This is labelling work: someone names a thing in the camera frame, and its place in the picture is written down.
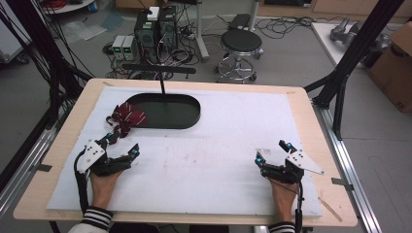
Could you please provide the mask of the clear plastic sheet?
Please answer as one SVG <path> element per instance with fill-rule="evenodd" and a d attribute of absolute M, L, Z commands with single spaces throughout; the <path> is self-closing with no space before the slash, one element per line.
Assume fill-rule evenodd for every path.
<path fill-rule="evenodd" d="M 63 34 L 68 43 L 75 43 L 80 40 L 88 41 L 104 32 L 106 28 L 93 24 L 86 26 L 82 21 L 72 21 L 62 26 Z"/>

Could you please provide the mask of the grey table leg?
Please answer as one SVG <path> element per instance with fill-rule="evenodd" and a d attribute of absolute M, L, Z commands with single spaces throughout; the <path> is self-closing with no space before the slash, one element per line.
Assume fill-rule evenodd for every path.
<path fill-rule="evenodd" d="M 196 34 L 195 40 L 200 52 L 200 61 L 207 62 L 210 58 L 206 45 L 202 37 L 202 0 L 195 0 L 196 2 Z"/>

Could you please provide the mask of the dark red striped cloth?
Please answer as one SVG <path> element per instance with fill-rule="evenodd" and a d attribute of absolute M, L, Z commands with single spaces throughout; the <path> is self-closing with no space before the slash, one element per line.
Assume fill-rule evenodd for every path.
<path fill-rule="evenodd" d="M 113 131 L 120 132 L 120 137 L 128 135 L 132 127 L 137 127 L 147 122 L 144 111 L 139 110 L 136 105 L 124 102 L 116 105 L 110 116 L 106 117 L 106 122 L 113 127 Z"/>

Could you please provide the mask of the thin wooden stick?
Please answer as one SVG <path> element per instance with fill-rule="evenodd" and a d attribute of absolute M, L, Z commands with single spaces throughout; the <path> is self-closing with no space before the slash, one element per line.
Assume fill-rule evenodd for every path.
<path fill-rule="evenodd" d="M 318 200 L 325 206 L 325 208 L 339 221 L 342 222 L 342 217 L 325 201 L 322 197 L 318 197 Z"/>

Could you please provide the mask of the black metal frame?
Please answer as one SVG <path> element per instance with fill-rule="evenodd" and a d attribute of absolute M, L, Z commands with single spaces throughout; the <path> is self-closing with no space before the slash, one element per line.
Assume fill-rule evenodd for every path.
<path fill-rule="evenodd" d="M 310 92 L 319 87 L 322 88 L 321 92 L 313 98 L 313 103 L 321 109 L 328 109 L 330 101 L 336 98 L 332 132 L 339 141 L 342 140 L 341 121 L 346 83 L 358 63 L 365 56 L 368 48 L 372 45 L 372 42 L 383 31 L 384 27 L 390 22 L 404 1 L 405 0 L 378 0 L 365 20 L 359 34 L 347 48 L 335 68 L 324 78 L 304 87 L 306 92 Z"/>
<path fill-rule="evenodd" d="M 37 0 L 5 0 L 15 14 L 17 25 L 0 4 L 0 20 L 15 36 L 49 85 L 48 126 L 59 121 L 59 110 L 70 110 L 80 97 L 86 82 L 94 76 L 79 69 L 59 25 L 50 25 Z"/>

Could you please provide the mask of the black oval tray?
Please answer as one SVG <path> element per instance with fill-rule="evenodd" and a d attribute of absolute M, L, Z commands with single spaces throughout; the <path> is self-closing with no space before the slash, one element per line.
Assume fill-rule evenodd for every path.
<path fill-rule="evenodd" d="M 125 70 L 155 72 L 161 92 L 143 92 L 129 97 L 126 102 L 145 113 L 142 128 L 187 129 L 200 119 L 201 106 L 197 99 L 187 94 L 169 93 L 165 90 L 164 73 L 195 74 L 194 68 L 160 65 L 122 64 Z"/>

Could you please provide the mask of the black flat device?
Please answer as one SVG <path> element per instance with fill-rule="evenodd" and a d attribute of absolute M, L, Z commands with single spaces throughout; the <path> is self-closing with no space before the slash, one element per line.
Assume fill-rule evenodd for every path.
<path fill-rule="evenodd" d="M 229 23 L 228 29 L 246 29 L 249 27 L 250 15 L 249 14 L 238 14 Z"/>

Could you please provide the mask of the grey robot part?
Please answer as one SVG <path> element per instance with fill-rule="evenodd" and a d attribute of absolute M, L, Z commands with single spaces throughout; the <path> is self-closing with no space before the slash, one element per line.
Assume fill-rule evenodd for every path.
<path fill-rule="evenodd" d="M 349 19 L 345 17 L 337 26 L 330 30 L 329 38 L 331 41 L 340 41 L 344 46 L 349 47 L 355 40 L 359 31 L 361 30 L 361 25 L 356 22 L 352 25 L 349 31 L 346 31 L 346 26 L 349 23 Z"/>

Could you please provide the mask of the grey power supply unit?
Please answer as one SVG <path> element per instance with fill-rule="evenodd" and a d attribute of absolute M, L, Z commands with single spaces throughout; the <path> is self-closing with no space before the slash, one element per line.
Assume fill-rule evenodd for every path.
<path fill-rule="evenodd" d="M 122 43 L 125 60 L 134 60 L 137 57 L 137 43 L 134 36 L 126 36 Z"/>
<path fill-rule="evenodd" d="M 122 52 L 122 44 L 125 37 L 123 35 L 118 35 L 112 44 L 112 49 L 116 60 L 124 60 L 124 55 Z"/>

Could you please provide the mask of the white foam mat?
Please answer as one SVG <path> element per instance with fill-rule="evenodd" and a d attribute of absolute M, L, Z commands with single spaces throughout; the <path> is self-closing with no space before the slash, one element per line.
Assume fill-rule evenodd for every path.
<path fill-rule="evenodd" d="M 115 212 L 270 216 L 271 186 L 258 152 L 281 165 L 281 141 L 302 147 L 289 94 L 193 90 L 200 118 L 188 129 L 134 128 L 108 148 L 111 157 L 139 146 L 117 181 Z"/>

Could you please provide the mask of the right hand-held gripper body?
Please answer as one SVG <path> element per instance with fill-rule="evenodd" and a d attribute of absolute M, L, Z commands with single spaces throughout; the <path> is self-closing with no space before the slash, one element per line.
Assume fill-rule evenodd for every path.
<path fill-rule="evenodd" d="M 299 183 L 304 172 L 309 171 L 323 175 L 325 171 L 303 150 L 297 150 L 288 154 L 284 165 L 272 165 L 266 162 L 266 166 L 260 169 L 260 174 L 268 179 L 281 183 Z"/>

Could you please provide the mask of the black round stool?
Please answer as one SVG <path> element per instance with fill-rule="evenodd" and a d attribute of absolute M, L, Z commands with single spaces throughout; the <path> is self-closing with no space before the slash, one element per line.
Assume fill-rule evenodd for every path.
<path fill-rule="evenodd" d="M 247 56 L 260 59 L 261 46 L 262 40 L 254 32 L 243 29 L 224 32 L 221 36 L 221 47 L 225 54 L 214 67 L 214 71 L 219 75 L 218 83 L 222 80 L 254 82 L 257 79 L 257 71 Z"/>

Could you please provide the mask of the white round table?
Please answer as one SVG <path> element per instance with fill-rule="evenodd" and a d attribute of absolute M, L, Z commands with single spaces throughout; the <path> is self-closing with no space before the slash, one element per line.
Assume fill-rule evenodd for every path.
<path fill-rule="evenodd" d="M 87 8 L 90 4 L 94 4 L 95 0 L 82 0 L 81 4 L 66 3 L 61 8 L 43 7 L 42 10 L 48 15 L 56 15 L 77 11 L 79 9 Z"/>

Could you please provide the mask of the person's right hand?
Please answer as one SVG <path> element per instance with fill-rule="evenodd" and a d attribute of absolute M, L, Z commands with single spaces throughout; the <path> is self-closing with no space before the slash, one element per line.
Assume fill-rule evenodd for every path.
<path fill-rule="evenodd" d="M 274 221 L 292 221 L 292 204 L 298 192 L 296 183 L 281 183 L 270 180 L 272 188 L 272 198 L 275 208 Z"/>

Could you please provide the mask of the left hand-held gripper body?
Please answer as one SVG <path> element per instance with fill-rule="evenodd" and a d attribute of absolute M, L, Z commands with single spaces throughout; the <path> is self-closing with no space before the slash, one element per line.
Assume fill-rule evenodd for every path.
<path fill-rule="evenodd" d="M 121 155 L 117 158 L 111 158 L 106 152 L 108 145 L 109 142 L 107 140 L 89 140 L 80 153 L 77 171 L 80 174 L 90 171 L 98 177 L 107 177 L 129 169 L 132 163 L 132 156 Z"/>

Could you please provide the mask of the black computer tower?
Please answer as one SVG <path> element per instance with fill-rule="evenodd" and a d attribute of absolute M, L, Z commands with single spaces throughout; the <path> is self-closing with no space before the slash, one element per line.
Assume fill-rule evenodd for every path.
<path fill-rule="evenodd" d="M 169 51 L 178 48 L 176 14 L 176 6 L 164 7 L 160 10 L 158 19 L 163 47 Z"/>
<path fill-rule="evenodd" d="M 149 19 L 152 14 L 150 10 L 143 10 L 138 14 L 134 35 L 139 46 L 140 56 L 148 58 L 152 63 L 157 63 L 156 48 L 159 42 L 159 30 L 157 20 Z"/>

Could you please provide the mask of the brown cardboard box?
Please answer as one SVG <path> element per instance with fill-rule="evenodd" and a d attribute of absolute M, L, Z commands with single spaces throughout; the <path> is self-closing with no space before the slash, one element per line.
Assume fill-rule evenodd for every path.
<path fill-rule="evenodd" d="M 392 44 L 368 76 L 402 113 L 412 113 L 412 21 L 390 35 Z"/>

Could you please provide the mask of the aluminium rail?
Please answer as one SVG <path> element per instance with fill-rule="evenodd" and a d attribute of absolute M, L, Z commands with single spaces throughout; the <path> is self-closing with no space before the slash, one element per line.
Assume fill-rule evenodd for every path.
<path fill-rule="evenodd" d="M 37 172 L 36 166 L 43 164 L 69 111 L 60 108 L 54 122 L 49 121 L 50 113 L 51 110 L 47 109 L 0 174 L 0 220 Z"/>
<path fill-rule="evenodd" d="M 326 140 L 331 146 L 330 150 L 332 156 L 334 157 L 338 171 L 341 174 L 343 185 L 355 207 L 356 217 L 361 221 L 366 233 L 383 233 L 362 187 L 361 180 L 357 174 L 350 154 L 348 153 L 344 142 L 339 140 L 332 130 L 332 114 L 329 110 L 321 109 L 318 106 L 313 106 L 313 109 L 324 130 Z"/>

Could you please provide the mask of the person's left hand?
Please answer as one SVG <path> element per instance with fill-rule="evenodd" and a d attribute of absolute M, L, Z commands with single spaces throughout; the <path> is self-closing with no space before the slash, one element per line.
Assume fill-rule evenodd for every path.
<path fill-rule="evenodd" d="M 120 175 L 121 172 L 107 177 L 99 177 L 95 174 L 90 175 L 93 207 L 100 209 L 106 209 L 108 207 Z"/>

